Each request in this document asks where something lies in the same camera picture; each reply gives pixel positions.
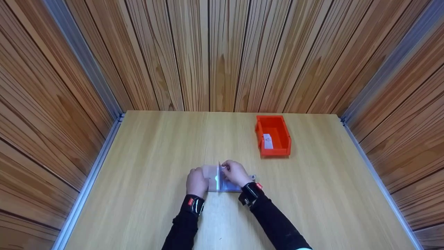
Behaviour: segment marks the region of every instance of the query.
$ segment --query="orange bin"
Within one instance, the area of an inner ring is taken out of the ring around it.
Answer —
[[[284,117],[256,116],[256,119],[255,132],[261,156],[289,156],[291,138]]]

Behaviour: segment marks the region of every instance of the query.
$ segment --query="black wristband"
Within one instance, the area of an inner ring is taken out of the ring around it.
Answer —
[[[200,198],[199,196],[194,194],[187,194],[183,199],[180,210],[190,212],[192,214],[195,214],[196,216],[199,216],[203,210],[204,203],[205,200],[203,198]]]
[[[262,191],[262,186],[256,182],[247,183],[242,187],[242,193],[239,196],[239,201],[242,205],[251,206],[254,201],[257,200],[258,197],[265,195],[264,191]]]

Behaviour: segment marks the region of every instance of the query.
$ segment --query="wooden wall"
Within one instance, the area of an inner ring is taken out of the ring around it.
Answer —
[[[420,242],[444,248],[444,17],[349,126]]]
[[[123,110],[341,114],[428,0],[67,0]]]
[[[40,1],[0,0],[0,248],[50,249],[113,119]]]
[[[341,115],[429,0],[65,2],[124,112]],[[435,31],[351,125],[416,230],[444,220]],[[48,249],[113,119],[42,0],[0,0],[0,53],[0,248]]]

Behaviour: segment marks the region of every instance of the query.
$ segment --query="wooden table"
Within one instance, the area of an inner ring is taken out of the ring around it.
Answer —
[[[229,158],[315,249],[414,249],[336,115],[284,114],[287,159],[260,158],[256,115],[129,111],[66,249],[160,249],[189,170]],[[237,197],[208,194],[194,249],[273,249]]]

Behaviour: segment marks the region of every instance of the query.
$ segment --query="hand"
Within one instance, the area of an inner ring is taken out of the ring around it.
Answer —
[[[208,190],[208,179],[203,177],[202,168],[191,169],[186,178],[186,193],[194,194],[203,198],[203,195]]]
[[[222,168],[222,172],[230,182],[240,187],[243,187],[252,182],[251,178],[247,174],[247,171],[245,171],[244,166],[242,166],[242,164],[240,164],[239,162],[226,160],[221,165],[222,167],[225,167]]]

